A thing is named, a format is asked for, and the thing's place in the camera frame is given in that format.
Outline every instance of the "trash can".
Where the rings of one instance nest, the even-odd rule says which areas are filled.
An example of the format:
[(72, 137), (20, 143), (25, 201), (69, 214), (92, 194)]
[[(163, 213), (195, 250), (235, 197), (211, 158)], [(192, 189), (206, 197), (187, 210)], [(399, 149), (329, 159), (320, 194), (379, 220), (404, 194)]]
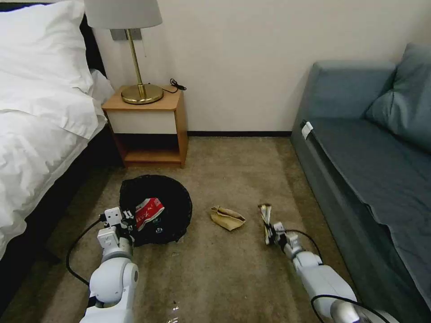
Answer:
[(123, 181), (120, 207), (137, 220), (132, 232), (135, 246), (178, 241), (192, 217), (189, 192), (178, 181), (163, 175), (143, 175)]

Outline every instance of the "power cord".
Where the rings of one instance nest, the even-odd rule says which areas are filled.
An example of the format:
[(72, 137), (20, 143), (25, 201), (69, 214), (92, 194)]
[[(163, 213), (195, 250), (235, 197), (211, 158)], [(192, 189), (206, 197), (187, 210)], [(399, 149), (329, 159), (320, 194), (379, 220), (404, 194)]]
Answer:
[(320, 249), (319, 249), (319, 247), (317, 246), (317, 243), (314, 241), (314, 239), (311, 237), (311, 236), (309, 236), (307, 233), (305, 233), (305, 232), (302, 232), (302, 231), (300, 231), (300, 230), (285, 230), (286, 232), (296, 232), (296, 233), (300, 233), (300, 234), (302, 234), (302, 235), (304, 235), (304, 236), (306, 236), (310, 241), (311, 241), (311, 243), (313, 243), (313, 245), (314, 245), (314, 248), (316, 248), (316, 251), (317, 251), (317, 253), (319, 254), (319, 257), (320, 257), (320, 259), (322, 260), (322, 264), (323, 264), (323, 257), (322, 257), (322, 253), (320, 252)]
[(319, 321), (321, 323), (325, 323), (325, 321), (323, 321), (322, 317), (319, 315), (318, 311), (316, 310), (316, 307), (314, 306), (314, 302), (316, 300), (318, 300), (319, 298), (324, 298), (324, 297), (333, 298), (333, 299), (337, 299), (337, 300), (340, 300), (340, 301), (345, 301), (347, 303), (350, 303), (350, 304), (353, 304), (353, 305), (356, 305), (356, 306), (360, 306), (360, 307), (362, 307), (362, 308), (370, 311), (371, 313), (373, 313), (377, 317), (379, 317), (383, 322), (385, 322), (385, 323), (391, 323), (391, 322), (389, 322), (389, 320), (387, 318), (385, 318), (383, 315), (381, 315), (378, 311), (372, 309), (371, 307), (368, 307), (365, 304), (362, 304), (362, 303), (359, 303), (359, 302), (356, 302), (356, 301), (352, 301), (351, 299), (348, 299), (348, 298), (345, 298), (345, 297), (335, 296), (335, 295), (327, 295), (327, 294), (316, 295), (310, 301), (311, 302), (311, 307), (313, 308), (313, 311), (314, 311), (314, 314), (317, 316), (317, 318), (319, 319)]
[(97, 219), (96, 222), (94, 222), (93, 224), (91, 224), (87, 229), (85, 229), (85, 231), (83, 233), (81, 233), (81, 235), (72, 243), (72, 245), (69, 248), (69, 251), (67, 252), (66, 255), (66, 268), (67, 270), (77, 279), (79, 279), (81, 282), (83, 282), (84, 284), (86, 284), (87, 286), (90, 286), (90, 283), (88, 281), (86, 281), (84, 278), (82, 278), (80, 275), (78, 275), (71, 267), (70, 267), (70, 255), (72, 254), (72, 250), (74, 249), (74, 247), (77, 245), (77, 243), (79, 242), (79, 240), (81, 240), (81, 238), (88, 232), (90, 231), (91, 228), (93, 228), (96, 224), (98, 224), (99, 222), (102, 222), (102, 219), (99, 218)]
[(176, 90), (174, 91), (174, 92), (171, 92), (171, 91), (169, 91), (169, 90), (167, 90), (167, 89), (163, 89), (164, 91), (166, 91), (166, 92), (169, 92), (169, 93), (177, 93), (178, 92), (178, 90), (182, 90), (182, 91), (185, 91), (185, 90), (187, 90), (187, 88), (185, 87), (185, 86), (182, 86), (182, 85), (179, 85), (178, 84), (178, 82), (175, 80), (175, 79), (171, 79), (170, 80), (170, 82), (171, 82), (171, 85), (173, 86), (173, 87), (176, 87)]

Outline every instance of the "lampshade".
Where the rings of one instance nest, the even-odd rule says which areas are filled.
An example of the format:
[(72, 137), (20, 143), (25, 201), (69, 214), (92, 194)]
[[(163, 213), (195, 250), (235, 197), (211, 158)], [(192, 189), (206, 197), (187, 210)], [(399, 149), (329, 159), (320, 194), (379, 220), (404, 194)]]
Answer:
[(84, 0), (84, 3), (90, 27), (132, 29), (162, 23), (157, 0)]

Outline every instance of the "black bed frame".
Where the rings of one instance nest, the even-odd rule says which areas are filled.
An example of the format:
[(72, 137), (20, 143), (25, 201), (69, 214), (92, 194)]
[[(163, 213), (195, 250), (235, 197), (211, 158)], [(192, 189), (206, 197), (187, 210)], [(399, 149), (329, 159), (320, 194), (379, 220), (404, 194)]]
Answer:
[[(35, 4), (41, 3), (0, 3), (0, 12), (12, 11)], [(87, 48), (88, 67), (97, 69), (106, 75), (99, 48), (85, 16), (80, 29)], [(65, 213), (73, 196), (85, 181), (88, 171), (94, 166), (113, 165), (119, 166), (121, 163), (111, 133), (105, 127), (90, 141), (88, 147), (72, 163), (66, 173), (54, 183), (36, 209), (26, 218), (27, 229), (25, 232), (8, 243), (6, 252), (0, 260), (2, 287), (0, 316), (4, 313), (38, 256), (45, 256), (52, 262), (56, 260), (60, 262), (60, 259), (45, 248), (45, 243)]]

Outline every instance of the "black trash bag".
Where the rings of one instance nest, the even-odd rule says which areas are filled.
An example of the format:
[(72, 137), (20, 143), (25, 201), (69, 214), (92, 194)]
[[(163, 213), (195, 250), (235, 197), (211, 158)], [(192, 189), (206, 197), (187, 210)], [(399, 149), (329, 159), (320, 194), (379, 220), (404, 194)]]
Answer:
[(143, 175), (121, 184), (120, 207), (123, 211), (129, 210), (133, 216), (136, 206), (152, 197), (158, 198), (165, 209), (140, 231), (136, 228), (132, 231), (136, 247), (178, 241), (186, 233), (192, 218), (193, 205), (189, 192), (170, 177)]

